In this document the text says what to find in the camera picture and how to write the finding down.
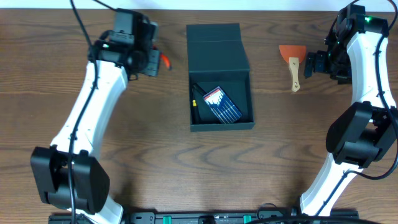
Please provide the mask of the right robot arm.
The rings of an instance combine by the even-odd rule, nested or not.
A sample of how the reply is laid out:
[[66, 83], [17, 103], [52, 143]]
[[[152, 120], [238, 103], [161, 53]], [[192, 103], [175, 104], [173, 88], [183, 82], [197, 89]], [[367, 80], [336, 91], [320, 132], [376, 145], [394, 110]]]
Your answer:
[[329, 74], [339, 84], [352, 85], [351, 106], [330, 126], [328, 155], [309, 189], [300, 196], [300, 213], [330, 216], [348, 184], [360, 175], [369, 180], [388, 177], [363, 170], [380, 161], [397, 141], [397, 104], [393, 99], [386, 62], [389, 31], [394, 24], [366, 14], [356, 1], [341, 9], [325, 37], [326, 51], [309, 52], [305, 77]]

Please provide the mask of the black yellow screwdriver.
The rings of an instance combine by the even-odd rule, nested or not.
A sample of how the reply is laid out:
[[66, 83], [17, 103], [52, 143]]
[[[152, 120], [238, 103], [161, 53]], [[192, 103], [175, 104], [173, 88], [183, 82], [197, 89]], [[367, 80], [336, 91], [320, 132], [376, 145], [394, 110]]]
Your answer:
[[198, 93], [201, 97], [203, 97], [206, 92], [203, 90], [202, 87], [200, 87], [197, 83], [193, 84], [192, 87], [192, 108], [193, 108], [193, 115], [194, 115], [194, 120], [196, 123], [201, 123], [201, 118], [200, 118], [200, 113], [198, 109], [198, 103], [195, 98], [195, 94]]

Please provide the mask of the red handled pliers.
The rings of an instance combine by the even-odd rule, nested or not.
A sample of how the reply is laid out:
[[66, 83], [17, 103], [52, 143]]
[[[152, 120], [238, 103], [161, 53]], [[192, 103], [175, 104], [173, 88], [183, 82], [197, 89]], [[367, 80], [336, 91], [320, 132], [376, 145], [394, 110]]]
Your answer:
[[165, 64], [165, 67], [167, 68], [167, 70], [171, 70], [172, 69], [172, 64], [171, 64], [171, 61], [168, 58], [168, 56], [166, 56], [161, 50], [159, 50], [156, 45], [153, 45], [152, 48], [154, 50], [158, 50], [159, 51], [159, 57], [160, 57], [161, 61], [163, 61], [163, 63]]

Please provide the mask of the blue drill bit case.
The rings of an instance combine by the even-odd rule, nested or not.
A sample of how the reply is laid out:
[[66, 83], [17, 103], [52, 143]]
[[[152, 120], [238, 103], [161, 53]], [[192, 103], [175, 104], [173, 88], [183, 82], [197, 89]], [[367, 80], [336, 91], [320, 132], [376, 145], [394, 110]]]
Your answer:
[[240, 110], [219, 86], [205, 94], [203, 100], [223, 124], [233, 124], [242, 117]]

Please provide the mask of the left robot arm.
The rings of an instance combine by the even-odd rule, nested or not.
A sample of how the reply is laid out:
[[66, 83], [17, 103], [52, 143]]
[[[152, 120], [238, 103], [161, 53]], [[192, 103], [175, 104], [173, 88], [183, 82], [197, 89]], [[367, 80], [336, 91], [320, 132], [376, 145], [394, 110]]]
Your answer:
[[129, 82], [159, 71], [157, 31], [146, 15], [116, 9], [113, 29], [89, 44], [85, 79], [65, 124], [47, 147], [32, 152], [30, 165], [41, 201], [70, 211], [70, 223], [127, 222], [123, 206], [109, 194], [110, 178], [99, 162], [100, 151]]

